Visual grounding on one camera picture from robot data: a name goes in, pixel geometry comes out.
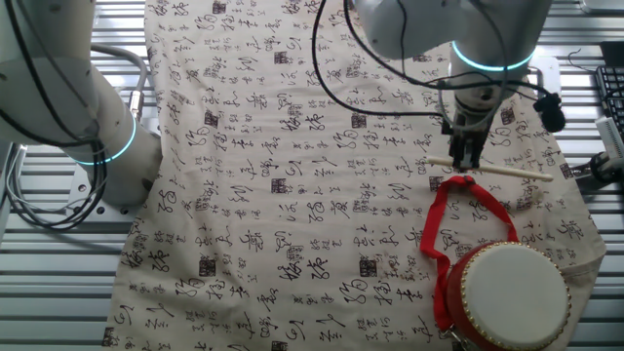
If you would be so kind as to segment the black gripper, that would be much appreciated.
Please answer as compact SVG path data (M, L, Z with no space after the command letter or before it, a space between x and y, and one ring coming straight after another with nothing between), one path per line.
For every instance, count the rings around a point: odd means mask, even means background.
M488 134L486 110L457 109L450 117L443 113L442 133L449 136L451 165L458 171L478 169Z

